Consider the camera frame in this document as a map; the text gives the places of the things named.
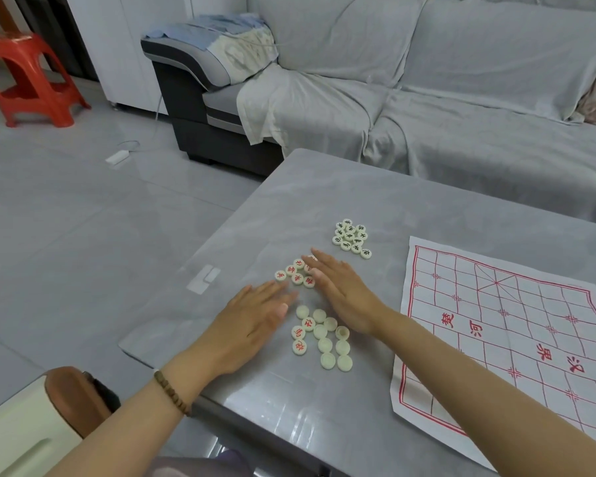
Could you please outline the white cabinet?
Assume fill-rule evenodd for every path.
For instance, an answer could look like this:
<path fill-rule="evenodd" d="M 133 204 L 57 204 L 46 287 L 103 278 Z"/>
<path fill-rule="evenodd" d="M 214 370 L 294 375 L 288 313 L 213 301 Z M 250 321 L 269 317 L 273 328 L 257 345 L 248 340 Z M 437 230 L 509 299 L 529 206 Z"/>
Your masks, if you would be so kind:
<path fill-rule="evenodd" d="M 67 0 L 107 100 L 167 115 L 140 45 L 157 25 L 197 15 L 244 13 L 247 0 Z"/>

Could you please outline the red plastic stool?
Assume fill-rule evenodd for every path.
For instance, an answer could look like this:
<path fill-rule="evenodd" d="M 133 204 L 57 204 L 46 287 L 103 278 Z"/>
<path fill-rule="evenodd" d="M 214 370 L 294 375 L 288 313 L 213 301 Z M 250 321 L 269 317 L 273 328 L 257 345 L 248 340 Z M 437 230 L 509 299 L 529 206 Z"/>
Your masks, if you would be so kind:
<path fill-rule="evenodd" d="M 48 56 L 56 65 L 62 82 L 50 81 L 40 64 L 40 57 Z M 70 75 L 52 48 L 35 33 L 0 33 L 0 60 L 2 60 L 15 84 L 0 90 L 0 111 L 6 126 L 17 126 L 16 115 L 41 114 L 55 127 L 74 125 L 71 109 L 79 104 L 90 110 Z"/>

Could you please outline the person's left forearm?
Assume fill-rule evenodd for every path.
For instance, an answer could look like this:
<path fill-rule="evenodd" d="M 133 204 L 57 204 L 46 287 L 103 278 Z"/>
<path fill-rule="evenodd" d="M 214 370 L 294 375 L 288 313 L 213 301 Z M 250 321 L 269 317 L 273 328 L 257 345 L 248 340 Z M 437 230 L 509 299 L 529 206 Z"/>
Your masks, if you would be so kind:
<path fill-rule="evenodd" d="M 142 477 L 182 421 L 179 404 L 189 408 L 194 401 L 179 396 L 168 380 L 170 362 L 45 477 Z"/>

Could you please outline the person's right forearm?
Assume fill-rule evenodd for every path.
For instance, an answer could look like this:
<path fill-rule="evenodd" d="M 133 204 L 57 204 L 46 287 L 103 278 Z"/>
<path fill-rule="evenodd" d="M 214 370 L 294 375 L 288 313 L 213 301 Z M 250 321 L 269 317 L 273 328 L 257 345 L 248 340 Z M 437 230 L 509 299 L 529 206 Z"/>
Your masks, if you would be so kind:
<path fill-rule="evenodd" d="M 596 477 L 596 441 L 414 320 L 381 307 L 371 334 L 453 417 L 501 477 Z"/>

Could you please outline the white tape strip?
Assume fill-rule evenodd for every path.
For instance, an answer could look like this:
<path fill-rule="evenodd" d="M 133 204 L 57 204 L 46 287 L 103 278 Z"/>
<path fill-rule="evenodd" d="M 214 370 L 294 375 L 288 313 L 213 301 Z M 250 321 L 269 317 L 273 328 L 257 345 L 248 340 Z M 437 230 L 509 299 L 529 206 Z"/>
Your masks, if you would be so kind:
<path fill-rule="evenodd" d="M 194 294 L 203 295 L 203 293 L 210 287 L 220 273 L 220 268 L 212 266 L 211 264 L 206 264 L 190 280 L 190 282 L 186 285 L 186 289 L 193 292 Z"/>

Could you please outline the white red-lined paper chessboard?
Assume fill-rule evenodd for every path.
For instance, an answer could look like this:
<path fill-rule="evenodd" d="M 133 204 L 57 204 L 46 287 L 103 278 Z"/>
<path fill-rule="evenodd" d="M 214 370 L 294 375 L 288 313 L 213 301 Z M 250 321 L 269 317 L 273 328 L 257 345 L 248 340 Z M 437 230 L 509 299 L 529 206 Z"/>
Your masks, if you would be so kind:
<path fill-rule="evenodd" d="M 410 237 L 401 312 L 596 441 L 596 286 Z"/>

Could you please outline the pile of mostly blank cream pieces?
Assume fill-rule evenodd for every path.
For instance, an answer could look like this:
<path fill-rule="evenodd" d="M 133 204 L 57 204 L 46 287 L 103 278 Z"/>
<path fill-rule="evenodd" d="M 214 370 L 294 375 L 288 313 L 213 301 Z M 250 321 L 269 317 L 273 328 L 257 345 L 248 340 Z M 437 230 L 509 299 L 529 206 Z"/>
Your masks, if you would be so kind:
<path fill-rule="evenodd" d="M 320 366 L 331 370 L 337 368 L 350 372 L 353 368 L 350 345 L 350 329 L 338 323 L 337 319 L 324 309 L 310 310 L 305 304 L 299 305 L 295 316 L 300 323 L 291 329 L 291 349 L 294 355 L 307 353 L 308 338 L 313 338 L 320 353 Z"/>

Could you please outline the person's right hand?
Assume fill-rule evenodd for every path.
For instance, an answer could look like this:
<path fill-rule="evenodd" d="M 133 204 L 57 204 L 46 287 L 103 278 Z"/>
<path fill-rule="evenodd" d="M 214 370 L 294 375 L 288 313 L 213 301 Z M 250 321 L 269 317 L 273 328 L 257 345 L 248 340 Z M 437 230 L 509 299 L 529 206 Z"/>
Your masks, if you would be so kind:
<path fill-rule="evenodd" d="M 349 294 L 322 294 L 351 329 L 386 343 L 385 330 L 391 309 L 368 288 L 355 271 L 353 288 Z"/>

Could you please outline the cluster of black-marked chess pieces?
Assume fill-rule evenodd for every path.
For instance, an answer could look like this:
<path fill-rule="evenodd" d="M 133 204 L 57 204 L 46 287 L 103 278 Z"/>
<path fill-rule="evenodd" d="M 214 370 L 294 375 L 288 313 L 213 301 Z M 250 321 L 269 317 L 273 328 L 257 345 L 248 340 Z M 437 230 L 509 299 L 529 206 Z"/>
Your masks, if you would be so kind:
<path fill-rule="evenodd" d="M 369 232 L 365 224 L 354 224 L 349 218 L 344 218 L 334 224 L 332 245 L 342 251 L 355 254 L 362 259 L 369 260 L 373 256 L 370 248 L 366 247 Z"/>

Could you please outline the cluster of red-marked chess pieces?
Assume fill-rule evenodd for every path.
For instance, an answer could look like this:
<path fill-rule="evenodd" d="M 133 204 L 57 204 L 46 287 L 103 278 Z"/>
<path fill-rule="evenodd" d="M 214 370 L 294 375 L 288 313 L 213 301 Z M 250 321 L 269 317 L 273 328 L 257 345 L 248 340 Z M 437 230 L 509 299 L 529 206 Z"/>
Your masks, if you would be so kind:
<path fill-rule="evenodd" d="M 316 280 L 311 274 L 311 267 L 302 257 L 294 259 L 284 269 L 275 271 L 273 277 L 278 282 L 288 280 L 295 286 L 303 286 L 307 289 L 313 289 L 316 286 Z"/>

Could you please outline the brown and cream chair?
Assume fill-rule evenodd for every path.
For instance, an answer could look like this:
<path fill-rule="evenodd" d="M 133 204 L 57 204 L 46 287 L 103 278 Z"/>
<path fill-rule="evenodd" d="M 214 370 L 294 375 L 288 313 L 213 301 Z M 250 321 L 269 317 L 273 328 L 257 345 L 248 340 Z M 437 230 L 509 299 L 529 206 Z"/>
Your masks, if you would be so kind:
<path fill-rule="evenodd" d="M 44 477 L 120 406 L 87 371 L 45 372 L 0 404 L 0 477 Z"/>

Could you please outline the blue and cream crumpled cloth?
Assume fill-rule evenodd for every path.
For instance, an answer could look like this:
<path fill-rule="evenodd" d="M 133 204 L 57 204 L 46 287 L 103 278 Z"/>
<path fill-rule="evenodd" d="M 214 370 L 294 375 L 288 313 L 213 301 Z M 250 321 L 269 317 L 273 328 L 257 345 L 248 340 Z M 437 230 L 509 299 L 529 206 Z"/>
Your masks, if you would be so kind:
<path fill-rule="evenodd" d="M 253 13 L 159 25 L 140 44 L 148 59 L 189 72 L 208 91 L 237 85 L 279 56 L 269 26 Z"/>

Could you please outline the person's left hand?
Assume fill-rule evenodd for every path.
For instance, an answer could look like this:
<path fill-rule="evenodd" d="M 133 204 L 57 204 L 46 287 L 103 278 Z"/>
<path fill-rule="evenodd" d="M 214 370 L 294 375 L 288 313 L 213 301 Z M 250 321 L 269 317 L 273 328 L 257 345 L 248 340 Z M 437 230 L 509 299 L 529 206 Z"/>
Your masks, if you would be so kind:
<path fill-rule="evenodd" d="M 270 326 L 270 311 L 281 303 L 289 309 L 297 299 L 297 291 L 288 292 L 287 286 L 269 281 L 241 289 L 202 335 L 164 367 L 179 396 L 194 400 L 212 380 L 236 372 L 258 354 L 284 322 Z"/>

